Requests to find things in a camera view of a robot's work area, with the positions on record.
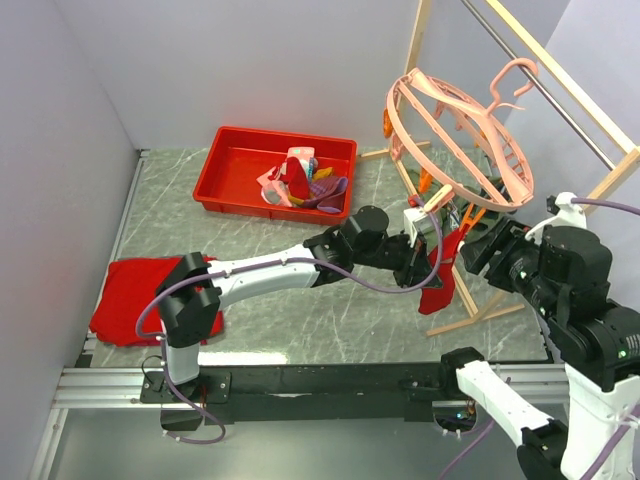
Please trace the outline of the red sock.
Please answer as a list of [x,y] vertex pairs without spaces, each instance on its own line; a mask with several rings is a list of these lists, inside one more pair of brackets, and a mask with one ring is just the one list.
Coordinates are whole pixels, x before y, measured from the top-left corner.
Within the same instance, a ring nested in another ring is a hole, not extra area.
[[453,299],[455,282],[452,268],[458,253],[458,247],[464,240],[468,226],[458,228],[449,233],[443,240],[443,252],[437,276],[442,283],[441,287],[423,288],[418,307],[422,315],[430,315],[446,308]]
[[280,170],[280,179],[287,186],[289,195],[305,201],[310,197],[309,162],[289,156]]

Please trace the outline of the mustard yellow sock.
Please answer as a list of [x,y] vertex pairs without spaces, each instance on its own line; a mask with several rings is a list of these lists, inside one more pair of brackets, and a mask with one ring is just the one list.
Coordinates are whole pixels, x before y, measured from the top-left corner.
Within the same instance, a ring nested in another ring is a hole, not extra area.
[[309,192],[306,198],[294,195],[292,186],[288,187],[288,200],[297,207],[314,208],[321,197],[325,197],[328,192],[329,178],[333,176],[334,169],[331,167],[317,170],[309,182]]

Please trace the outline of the pink patterned sock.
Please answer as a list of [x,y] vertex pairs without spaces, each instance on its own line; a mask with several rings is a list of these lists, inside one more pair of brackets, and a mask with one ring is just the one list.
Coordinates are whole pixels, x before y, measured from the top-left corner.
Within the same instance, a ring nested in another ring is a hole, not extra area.
[[[291,147],[287,151],[286,158],[289,156],[294,156],[300,160],[307,160],[309,162],[309,180],[311,180],[312,175],[318,167],[318,162],[315,158],[315,149],[312,147]],[[294,207],[287,197],[288,188],[280,179],[280,170],[284,165],[285,160],[281,164],[276,165],[268,172],[261,175],[257,179],[257,182],[261,187],[261,197],[268,204]]]

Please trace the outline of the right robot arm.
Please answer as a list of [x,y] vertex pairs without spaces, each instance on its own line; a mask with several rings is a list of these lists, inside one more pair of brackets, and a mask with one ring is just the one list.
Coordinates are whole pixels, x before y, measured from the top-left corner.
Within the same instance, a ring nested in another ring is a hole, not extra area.
[[578,226],[540,239],[511,219],[465,243],[465,268],[521,295],[545,321],[569,385],[566,422],[543,413],[471,347],[442,356],[439,387],[480,405],[510,437],[529,479],[634,479],[639,430],[639,314],[609,299],[612,253]]

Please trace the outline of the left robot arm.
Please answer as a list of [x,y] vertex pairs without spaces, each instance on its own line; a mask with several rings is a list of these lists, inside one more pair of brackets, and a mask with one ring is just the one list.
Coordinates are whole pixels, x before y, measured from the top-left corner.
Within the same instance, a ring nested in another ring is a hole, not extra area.
[[323,233],[274,254],[207,261],[195,252],[180,258],[145,309],[158,311],[161,319],[166,392],[179,402],[197,395],[200,344],[216,316],[235,303],[343,279],[372,289],[373,284],[354,275],[356,266],[391,272],[396,285],[384,288],[386,294],[440,285],[445,242],[436,216],[409,208],[400,233],[389,234],[388,226],[388,215],[368,205]]

